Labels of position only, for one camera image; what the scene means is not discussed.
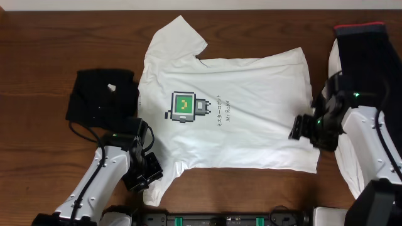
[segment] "shirt graphic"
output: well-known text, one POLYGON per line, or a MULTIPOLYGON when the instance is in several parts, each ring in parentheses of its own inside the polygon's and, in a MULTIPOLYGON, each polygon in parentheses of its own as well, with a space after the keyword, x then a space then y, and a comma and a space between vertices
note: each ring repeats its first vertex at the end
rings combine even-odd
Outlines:
POLYGON ((168 118, 180 123, 193 122, 195 116, 205 116, 211 113, 208 106, 211 103, 205 99, 196 99, 193 92, 177 92, 171 94, 170 110, 165 112, 165 119, 168 118))

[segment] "wooden table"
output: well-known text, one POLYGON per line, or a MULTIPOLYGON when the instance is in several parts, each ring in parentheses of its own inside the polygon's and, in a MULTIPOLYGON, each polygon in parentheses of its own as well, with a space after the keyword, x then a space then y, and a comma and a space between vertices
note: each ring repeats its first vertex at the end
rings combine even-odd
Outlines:
MULTIPOLYGON (((208 42, 200 58, 257 58, 302 47, 313 94, 327 78, 342 23, 385 21, 402 55, 401 11, 92 11, 5 12, 0 19, 0 225, 30 225, 62 204, 92 161, 95 146, 67 126, 75 72, 143 71, 154 33, 178 15, 208 42)), ((141 199, 119 183, 110 204, 141 199)), ((318 173, 260 169, 191 169, 159 208, 179 212, 268 212, 276 205, 348 208, 354 199, 333 153, 318 173)))

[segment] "green screen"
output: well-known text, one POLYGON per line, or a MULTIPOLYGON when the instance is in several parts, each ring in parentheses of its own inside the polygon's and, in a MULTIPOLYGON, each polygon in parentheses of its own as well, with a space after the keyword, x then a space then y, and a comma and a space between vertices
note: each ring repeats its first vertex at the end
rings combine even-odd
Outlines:
POLYGON ((176 96, 177 113, 192 113, 193 112, 193 97, 176 96))

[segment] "black fabric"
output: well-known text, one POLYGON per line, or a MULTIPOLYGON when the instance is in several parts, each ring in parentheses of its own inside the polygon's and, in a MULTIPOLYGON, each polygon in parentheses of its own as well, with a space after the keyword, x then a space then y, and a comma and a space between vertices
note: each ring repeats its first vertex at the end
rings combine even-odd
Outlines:
POLYGON ((402 63, 385 25, 337 26, 335 32, 342 72, 352 77, 355 91, 375 93, 374 106, 378 108, 385 94, 384 83, 389 85, 390 96, 383 110, 385 123, 402 156, 402 63))
POLYGON ((121 69, 92 69, 77 72, 66 120, 112 132, 136 134, 138 85, 134 73, 121 69), (108 85, 115 85, 112 91, 108 85))

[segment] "white wall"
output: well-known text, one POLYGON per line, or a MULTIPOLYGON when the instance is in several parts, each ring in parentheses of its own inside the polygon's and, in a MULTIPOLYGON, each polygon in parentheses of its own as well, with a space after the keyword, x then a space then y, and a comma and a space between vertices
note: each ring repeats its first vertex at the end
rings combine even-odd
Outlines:
POLYGON ((0 0, 0 6, 2 6, 6 11, 130 9, 402 9, 402 0, 0 0))

